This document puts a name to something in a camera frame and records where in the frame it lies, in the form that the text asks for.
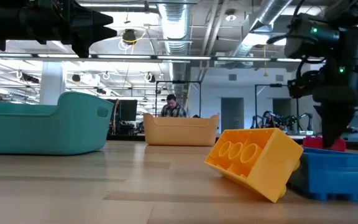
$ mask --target pillar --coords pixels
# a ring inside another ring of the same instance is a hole
[[[44,62],[42,65],[40,105],[57,105],[65,92],[67,73],[61,62]]]

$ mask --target blue lego brick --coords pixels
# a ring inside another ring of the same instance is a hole
[[[358,154],[305,148],[287,187],[315,200],[358,201]]]

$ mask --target ceiling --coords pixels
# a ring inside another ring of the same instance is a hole
[[[110,4],[125,4],[127,2],[117,2],[109,0],[95,0],[96,3],[110,3]],[[189,54],[190,55],[203,55],[202,48],[204,43],[204,36],[208,29],[208,22],[210,19],[214,20],[214,26],[217,26],[217,20],[219,15],[218,11],[215,18],[210,18],[211,8],[213,0],[200,0],[200,1],[188,1],[196,2],[196,4],[188,4],[190,8],[190,21],[187,40],[190,43]],[[217,36],[214,44],[211,47],[211,55],[217,53],[228,54],[233,51],[243,40],[244,33],[243,28],[247,15],[257,12],[260,9],[261,0],[230,0],[227,4],[227,9],[235,9],[234,15],[236,19],[233,21],[227,21],[223,19],[218,29]],[[332,4],[334,1],[314,1],[306,0],[303,5],[308,13],[314,13],[315,9],[317,12],[321,6],[327,6]],[[285,12],[276,20],[273,26],[273,31],[269,32],[268,35],[283,34],[287,31],[287,25],[294,6],[298,1],[293,1],[291,6],[285,10]],[[118,32],[117,37],[102,40],[93,44],[90,47],[89,52],[91,54],[136,54],[136,55],[164,55],[167,54],[165,48],[165,42],[167,38],[164,37],[162,30],[162,23],[160,15],[156,13],[144,13],[144,12],[126,12],[125,8],[123,12],[117,12],[115,9],[111,11],[108,7],[99,7],[99,11],[105,13],[114,18],[114,22],[107,27],[116,29]],[[121,35],[126,29],[134,29],[137,42],[134,45],[126,45],[122,43]],[[29,54],[73,54],[74,52],[69,45],[62,45],[57,41],[47,42],[46,45],[40,45],[37,41],[28,40],[8,40],[6,52],[15,53],[29,53]],[[264,45],[253,47],[250,53],[254,57],[280,57],[282,56],[283,46],[278,45]],[[0,85],[27,85],[26,82],[20,80],[20,74],[18,71],[31,75],[41,80],[42,76],[42,63],[39,60],[2,60],[0,59]],[[144,101],[142,111],[152,111],[155,83],[150,83],[148,74],[154,75],[156,80],[169,81],[172,80],[172,74],[170,74],[170,62],[62,62],[62,66],[67,71],[67,86],[70,86],[70,91],[83,91],[86,93],[97,94],[95,89],[92,88],[75,88],[76,86],[91,86],[99,85],[101,87],[114,87],[112,91],[108,91],[107,95],[102,95],[107,98],[125,97],[125,96],[138,96]],[[246,83],[255,81],[255,78],[247,76],[247,70],[235,69],[234,71],[227,70],[225,68],[214,68],[214,65],[210,66],[206,73],[205,81],[207,83],[226,83],[222,80],[220,73],[237,73],[239,75],[238,85],[245,85]],[[272,81],[274,75],[270,78],[263,77],[264,68],[281,68],[283,74],[287,71],[284,68],[293,68],[294,65],[285,63],[258,63],[255,62],[252,66],[253,70],[257,70],[255,76],[262,77],[260,80],[264,82],[267,80]],[[74,82],[72,76],[74,74],[81,75],[84,77],[80,82]],[[196,80],[197,75],[190,75],[191,80]],[[160,95],[164,98],[167,94],[173,91],[172,85],[165,86],[167,90],[162,90]],[[186,88],[183,88],[183,96],[186,96]],[[4,87],[0,90],[1,98],[15,98],[18,101],[21,98],[25,99],[26,102],[37,103],[39,97],[39,87],[32,88],[21,88],[21,87]],[[163,105],[163,102],[159,103],[158,108]]]

